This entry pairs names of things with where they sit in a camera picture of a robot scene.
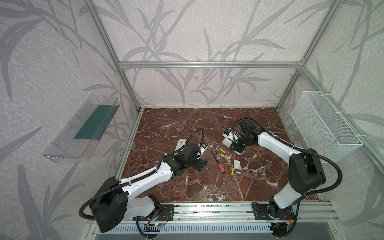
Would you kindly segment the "red handled screwdriver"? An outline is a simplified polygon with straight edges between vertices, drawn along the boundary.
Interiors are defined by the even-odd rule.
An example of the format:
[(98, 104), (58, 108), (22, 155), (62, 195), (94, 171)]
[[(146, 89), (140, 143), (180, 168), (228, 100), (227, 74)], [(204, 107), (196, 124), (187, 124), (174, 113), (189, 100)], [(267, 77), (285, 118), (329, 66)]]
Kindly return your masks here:
[(218, 165), (218, 167), (219, 167), (221, 173), (225, 173), (225, 172), (226, 172), (225, 168), (224, 168), (223, 165), (220, 163), (220, 161), (218, 160), (218, 158), (216, 157), (216, 155), (214, 154), (214, 152), (211, 151), (211, 153), (212, 153), (212, 155), (213, 155), (213, 157), (214, 157), (214, 159), (215, 159), (215, 161), (216, 161), (216, 163), (217, 163), (217, 165)]

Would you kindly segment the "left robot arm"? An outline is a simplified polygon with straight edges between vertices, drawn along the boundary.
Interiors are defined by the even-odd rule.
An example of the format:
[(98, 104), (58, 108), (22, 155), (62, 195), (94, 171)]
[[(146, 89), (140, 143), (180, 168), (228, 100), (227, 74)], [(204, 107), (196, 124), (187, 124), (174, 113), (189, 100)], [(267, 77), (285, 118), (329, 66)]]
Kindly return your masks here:
[(208, 163), (202, 159), (208, 146), (207, 142), (202, 142), (200, 145), (186, 143), (147, 171), (121, 180), (115, 177), (108, 178), (95, 196), (80, 207), (79, 216), (96, 221), (100, 231), (105, 233), (116, 227), (123, 219), (148, 217), (153, 213), (159, 213), (160, 203), (155, 197), (139, 198), (139, 195), (183, 175), (188, 168), (202, 171)]

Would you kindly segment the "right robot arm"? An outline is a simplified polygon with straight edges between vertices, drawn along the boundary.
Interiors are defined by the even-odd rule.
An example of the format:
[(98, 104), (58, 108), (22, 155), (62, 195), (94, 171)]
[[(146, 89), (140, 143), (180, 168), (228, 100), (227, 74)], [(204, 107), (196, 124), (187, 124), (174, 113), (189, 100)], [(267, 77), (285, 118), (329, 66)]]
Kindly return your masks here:
[[(341, 184), (341, 168), (315, 150), (290, 144), (252, 118), (242, 118), (236, 123), (240, 125), (242, 134), (237, 133), (234, 127), (225, 130), (223, 144), (226, 147), (241, 155), (246, 147), (260, 146), (273, 152), (289, 166), (288, 183), (269, 200), (267, 213), (270, 218), (279, 220), (291, 206), (298, 205), (303, 199), (330, 192)], [(336, 181), (323, 189), (319, 187), (327, 179), (321, 161), (329, 163), (337, 172)]]

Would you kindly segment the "white battery cover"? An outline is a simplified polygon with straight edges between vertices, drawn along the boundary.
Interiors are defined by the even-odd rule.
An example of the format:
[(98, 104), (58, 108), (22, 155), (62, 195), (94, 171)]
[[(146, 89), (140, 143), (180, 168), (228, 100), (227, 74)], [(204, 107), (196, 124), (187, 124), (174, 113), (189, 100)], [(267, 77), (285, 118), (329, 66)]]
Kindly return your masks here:
[(238, 160), (234, 160), (234, 169), (241, 170), (241, 162)]

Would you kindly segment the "red white remote control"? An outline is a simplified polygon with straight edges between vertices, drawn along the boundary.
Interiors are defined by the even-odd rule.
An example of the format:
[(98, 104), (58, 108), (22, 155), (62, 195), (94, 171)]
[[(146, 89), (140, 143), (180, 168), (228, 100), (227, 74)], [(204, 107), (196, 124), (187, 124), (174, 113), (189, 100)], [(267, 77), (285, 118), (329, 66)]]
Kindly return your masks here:
[(229, 139), (229, 138), (224, 138), (222, 143), (227, 147), (229, 148), (230, 150), (234, 151), (237, 155), (242, 155), (243, 154), (243, 150), (241, 148), (239, 148), (239, 145), (234, 142), (233, 140)]

